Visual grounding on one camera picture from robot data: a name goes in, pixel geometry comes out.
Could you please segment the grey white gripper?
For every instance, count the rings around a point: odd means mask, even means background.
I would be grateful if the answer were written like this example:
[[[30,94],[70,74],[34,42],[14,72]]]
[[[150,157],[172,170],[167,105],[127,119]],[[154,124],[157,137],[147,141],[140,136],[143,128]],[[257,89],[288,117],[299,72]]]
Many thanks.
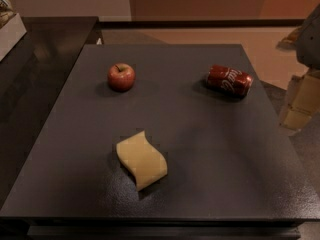
[[[300,131],[320,111],[320,4],[282,38],[278,48],[294,50],[299,63],[313,68],[303,76],[293,75],[288,84],[279,125],[289,131]]]

